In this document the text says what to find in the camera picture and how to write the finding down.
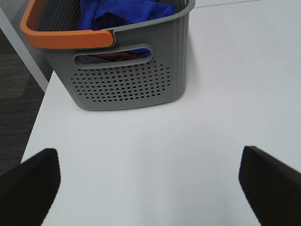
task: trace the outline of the table surface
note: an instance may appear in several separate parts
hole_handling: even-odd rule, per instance
[[[190,13],[179,100],[91,112],[54,73],[23,161],[58,150],[44,226],[259,226],[238,182],[245,145],[301,170],[301,1]]]

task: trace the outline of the blue fabric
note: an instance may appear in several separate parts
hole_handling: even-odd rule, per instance
[[[170,16],[173,5],[151,0],[80,0],[78,30],[101,30]]]

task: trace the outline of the floor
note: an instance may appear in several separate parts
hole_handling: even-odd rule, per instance
[[[0,30],[0,175],[24,154],[44,92]]]

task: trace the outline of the gray plastic basket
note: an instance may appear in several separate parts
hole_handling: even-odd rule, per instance
[[[45,27],[49,31],[74,30],[79,19],[79,1],[52,2],[56,6],[49,7],[50,2],[46,3],[37,30]],[[79,107],[86,110],[136,108],[175,101],[183,94],[189,12],[195,0],[172,3],[178,11],[172,16],[108,29],[114,37],[110,47],[42,50]],[[80,55],[136,48],[147,48],[152,54],[102,64],[86,65],[77,60]]]

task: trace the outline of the white table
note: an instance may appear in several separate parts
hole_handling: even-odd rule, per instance
[[[57,148],[44,226],[259,226],[238,182],[243,147],[301,170],[300,1],[190,14],[178,101],[79,109],[53,74],[23,160]]]

